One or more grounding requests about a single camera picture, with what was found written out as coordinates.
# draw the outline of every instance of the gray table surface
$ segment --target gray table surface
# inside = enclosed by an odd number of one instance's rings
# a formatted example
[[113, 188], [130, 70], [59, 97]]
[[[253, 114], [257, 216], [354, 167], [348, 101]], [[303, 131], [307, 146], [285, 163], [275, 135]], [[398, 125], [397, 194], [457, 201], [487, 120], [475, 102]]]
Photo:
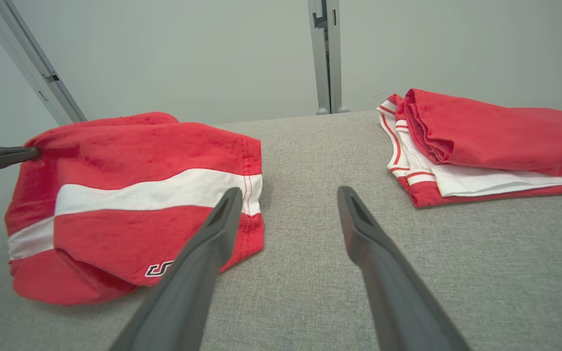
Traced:
[[[415, 209], [366, 111], [225, 124], [261, 140], [265, 249], [222, 274], [203, 350], [376, 350], [335, 200], [352, 186], [471, 347], [562, 350], [562, 196]], [[61, 307], [12, 290], [0, 200], [0, 350], [106, 350], [148, 289]]]

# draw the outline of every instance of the red and white jersey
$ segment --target red and white jersey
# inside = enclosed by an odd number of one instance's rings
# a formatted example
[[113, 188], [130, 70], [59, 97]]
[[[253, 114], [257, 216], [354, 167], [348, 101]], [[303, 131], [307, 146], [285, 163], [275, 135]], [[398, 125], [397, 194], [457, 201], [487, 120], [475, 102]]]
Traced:
[[[403, 98], [392, 95], [377, 108], [377, 111], [381, 113], [381, 127], [393, 143], [394, 154], [388, 164], [388, 169], [410, 194], [416, 207], [493, 198], [562, 194], [562, 176], [550, 176], [531, 171], [468, 167], [447, 164], [443, 161], [434, 162], [415, 143], [413, 132], [410, 131], [412, 123], [409, 122], [409, 119], [413, 119], [417, 113], [404, 113], [403, 111], [409, 111], [404, 109], [404, 103]], [[451, 108], [451, 112], [453, 111], [456, 111], [455, 106]], [[472, 114], [473, 111], [468, 109], [466, 113]], [[431, 138], [440, 139], [439, 131], [433, 131], [430, 126], [421, 126], [420, 129], [422, 133], [430, 135]], [[486, 129], [486, 135], [493, 133], [500, 133], [500, 131], [490, 129], [487, 132]], [[463, 141], [461, 141], [452, 134], [451, 138], [457, 143], [456, 151], [465, 152], [466, 138], [462, 137]], [[482, 157], [495, 160], [497, 156], [492, 157], [489, 144], [491, 142], [481, 148]], [[526, 159], [526, 155], [524, 155], [526, 152], [526, 150], [513, 151], [515, 154], [513, 158]]]
[[259, 140], [165, 113], [47, 131], [25, 144], [6, 214], [13, 287], [53, 304], [155, 285], [230, 187], [243, 193], [234, 254], [263, 249]]

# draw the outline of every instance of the red stripe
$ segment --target red stripe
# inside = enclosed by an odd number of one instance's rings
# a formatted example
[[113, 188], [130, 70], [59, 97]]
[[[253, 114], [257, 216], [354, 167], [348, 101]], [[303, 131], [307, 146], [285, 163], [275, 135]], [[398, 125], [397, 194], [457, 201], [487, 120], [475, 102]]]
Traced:
[[396, 114], [394, 111], [388, 109], [387, 107], [384, 107], [383, 105], [381, 105], [381, 106], [379, 106], [379, 107], [381, 107], [381, 109], [384, 110], [384, 111], [386, 111], [386, 112], [389, 112], [389, 113], [391, 113], [391, 114]]
[[381, 118], [383, 118], [383, 123], [385, 125], [385, 128], [388, 129], [388, 131], [390, 132], [390, 134], [392, 134], [394, 141], [396, 142], [396, 159], [394, 160], [394, 164], [397, 164], [398, 161], [400, 160], [400, 143], [398, 141], [398, 138], [396, 137], [396, 134], [394, 132], [392, 132], [392, 129], [390, 129], [390, 126], [387, 125], [387, 121], [385, 120], [385, 115], [381, 114]]
[[434, 175], [435, 175], [435, 174], [430, 173], [430, 172], [414, 172], [414, 173], [409, 174], [409, 175], [406, 176], [406, 177], [407, 177], [407, 178], [411, 178], [411, 177], [413, 177], [413, 176], [419, 176], [420, 174], [426, 174], [426, 175], [428, 175], [428, 176], [434, 176]]

